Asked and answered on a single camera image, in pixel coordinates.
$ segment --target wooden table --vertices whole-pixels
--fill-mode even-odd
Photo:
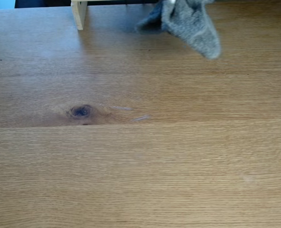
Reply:
[[[281,0],[209,5],[215,61],[149,10],[0,10],[0,228],[281,228]]]

